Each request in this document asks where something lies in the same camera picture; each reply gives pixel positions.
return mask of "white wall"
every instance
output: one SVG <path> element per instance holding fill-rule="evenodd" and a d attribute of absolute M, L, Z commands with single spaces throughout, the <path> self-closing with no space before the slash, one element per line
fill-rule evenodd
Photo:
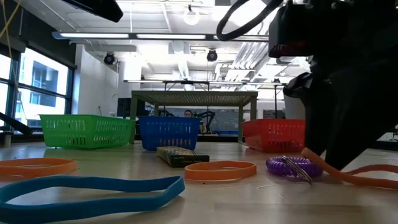
<path fill-rule="evenodd" d="M 139 90 L 140 89 L 140 83 L 126 83 L 123 82 L 126 77 L 128 77 L 128 73 L 131 71 L 129 69 L 128 63 L 132 62 L 121 62 L 119 65 L 119 88 L 118 88 L 118 96 L 119 98 L 131 98 L 131 91 L 132 90 Z"/>
<path fill-rule="evenodd" d="M 89 54 L 83 45 L 76 47 L 75 80 L 73 86 L 73 114 L 109 116 L 118 108 L 119 75 Z"/>
<path fill-rule="evenodd" d="M 250 103 L 246 105 L 244 110 L 250 110 Z M 267 101 L 257 101 L 257 119 L 262 119 L 262 111 L 263 110 L 274 110 L 275 109 L 275 101 L 274 100 L 267 100 Z M 277 101 L 277 110 L 285 109 L 285 102 L 284 101 Z M 246 121 L 250 120 L 250 115 L 244 114 L 243 119 Z"/>

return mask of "blue rubber band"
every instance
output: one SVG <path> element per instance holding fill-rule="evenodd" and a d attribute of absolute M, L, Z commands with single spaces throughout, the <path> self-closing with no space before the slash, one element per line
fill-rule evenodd
<path fill-rule="evenodd" d="M 13 198 L 49 187 L 115 190 L 120 192 L 151 192 L 165 190 L 151 197 L 104 198 L 85 202 L 46 205 L 11 205 Z M 104 177 L 51 176 L 24 180 L 0 189 L 0 222 L 48 223 L 97 217 L 111 213 L 155 210 L 169 203 L 185 189 L 182 177 L 153 180 L 122 180 Z"/>

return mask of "box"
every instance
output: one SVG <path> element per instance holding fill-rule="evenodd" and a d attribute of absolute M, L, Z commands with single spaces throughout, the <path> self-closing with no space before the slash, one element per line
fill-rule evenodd
<path fill-rule="evenodd" d="M 185 167 L 197 162 L 208 162 L 210 157 L 181 147 L 158 147 L 157 155 L 171 167 Z"/>

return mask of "camera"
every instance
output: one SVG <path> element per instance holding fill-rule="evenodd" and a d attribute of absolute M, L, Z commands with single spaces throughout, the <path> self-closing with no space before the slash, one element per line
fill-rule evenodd
<path fill-rule="evenodd" d="M 116 57 L 114 56 L 114 52 L 106 53 L 104 58 L 104 63 L 107 65 L 114 65 L 117 62 Z"/>
<path fill-rule="evenodd" d="M 207 53 L 207 61 L 208 62 L 215 62 L 217 61 L 217 53 L 216 50 L 210 49 L 209 52 Z"/>

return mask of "green basket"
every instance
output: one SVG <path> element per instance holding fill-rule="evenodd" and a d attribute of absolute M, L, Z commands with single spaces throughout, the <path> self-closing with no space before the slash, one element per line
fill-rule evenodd
<path fill-rule="evenodd" d="M 45 145 L 96 149 L 128 143 L 135 121 L 97 115 L 40 115 Z"/>

